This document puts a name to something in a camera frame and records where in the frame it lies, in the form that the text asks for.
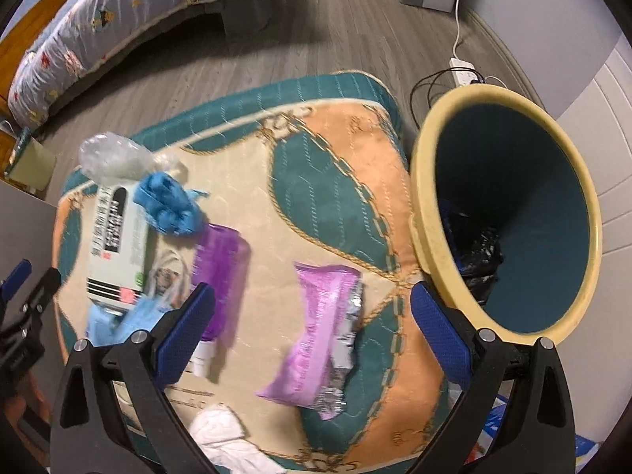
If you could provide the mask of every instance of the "purple bottle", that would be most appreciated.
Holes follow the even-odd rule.
[[[215,291],[215,313],[191,357],[196,376],[209,376],[211,359],[216,354],[217,339],[226,327],[240,240],[238,231],[209,224],[203,229],[195,247],[191,290],[198,283],[208,283]]]

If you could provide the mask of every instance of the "metal bolt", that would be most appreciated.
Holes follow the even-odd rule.
[[[75,342],[75,351],[83,351],[86,347],[88,347],[88,341],[86,339],[79,339]]]
[[[142,344],[146,338],[147,338],[147,332],[144,330],[138,330],[132,334],[132,342],[134,344]]]
[[[484,342],[494,342],[496,340],[496,334],[489,328],[483,328],[478,332],[478,336]]]
[[[542,337],[540,339],[540,344],[542,345],[542,347],[546,350],[552,350],[553,347],[555,346],[555,344],[553,343],[553,340],[551,340],[548,337]]]

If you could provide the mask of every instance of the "black cable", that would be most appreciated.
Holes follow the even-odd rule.
[[[410,110],[410,114],[413,117],[413,121],[414,121],[415,126],[417,127],[417,129],[419,129],[419,122],[417,121],[417,118],[415,116],[415,111],[413,110],[413,96],[414,96],[415,92],[419,88],[425,87],[426,85],[429,85],[426,100],[428,102],[428,108],[430,108],[431,107],[430,94],[431,94],[431,91],[432,91],[432,87],[435,85],[435,83],[437,83],[437,80],[439,79],[439,77],[441,75],[446,74],[448,72],[453,72],[453,71],[469,71],[469,72],[473,72],[476,75],[476,77],[478,78],[478,81],[481,84],[485,83],[485,78],[483,77],[483,75],[481,75],[476,69],[472,69],[472,68],[448,68],[448,69],[442,69],[441,71],[437,71],[437,72],[435,72],[435,73],[433,73],[431,75],[425,76],[421,80],[417,81],[417,83],[415,85],[413,85],[413,88],[410,90],[410,96],[408,98],[408,108]],[[432,82],[424,83],[426,80],[429,80],[432,77],[434,77]]]

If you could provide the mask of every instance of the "blue face mask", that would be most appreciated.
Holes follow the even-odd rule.
[[[111,346],[126,341],[136,330],[151,331],[171,307],[160,304],[160,298],[142,295],[125,316],[114,315],[100,305],[93,305],[88,314],[87,339],[95,347]]]

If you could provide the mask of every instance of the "gray wood floor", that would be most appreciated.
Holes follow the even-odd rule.
[[[287,0],[285,13],[256,36],[226,41],[203,16],[135,50],[45,125],[45,144],[58,155],[46,200],[56,203],[77,150],[103,131],[132,135],[203,102],[285,78],[361,69],[391,89],[414,136],[408,94],[421,77],[448,66],[454,15],[398,0]],[[521,92],[517,80],[479,29],[462,23],[460,58]],[[451,87],[449,74],[445,84]],[[415,98],[421,120],[425,91]]]

